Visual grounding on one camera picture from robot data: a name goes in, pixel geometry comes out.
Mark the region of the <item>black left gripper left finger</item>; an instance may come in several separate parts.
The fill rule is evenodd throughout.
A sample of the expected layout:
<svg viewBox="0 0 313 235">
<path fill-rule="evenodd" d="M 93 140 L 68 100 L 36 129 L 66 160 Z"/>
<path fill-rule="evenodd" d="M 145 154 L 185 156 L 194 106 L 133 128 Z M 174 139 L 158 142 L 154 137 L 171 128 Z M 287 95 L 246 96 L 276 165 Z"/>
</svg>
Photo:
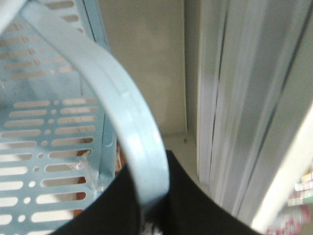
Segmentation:
<svg viewBox="0 0 313 235">
<path fill-rule="evenodd" d="M 127 165 L 104 193 L 54 235 L 138 235 L 142 214 Z"/>
</svg>

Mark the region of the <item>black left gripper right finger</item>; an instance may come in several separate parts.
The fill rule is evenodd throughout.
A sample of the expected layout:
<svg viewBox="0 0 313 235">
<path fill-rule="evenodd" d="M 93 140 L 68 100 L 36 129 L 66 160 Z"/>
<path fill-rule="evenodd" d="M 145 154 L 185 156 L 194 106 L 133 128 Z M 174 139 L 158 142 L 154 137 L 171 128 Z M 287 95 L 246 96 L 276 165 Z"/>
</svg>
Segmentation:
<svg viewBox="0 0 313 235">
<path fill-rule="evenodd" d="M 254 230 L 211 200 L 166 151 L 170 189 L 160 206 L 158 226 L 165 235 L 253 235 Z"/>
</svg>

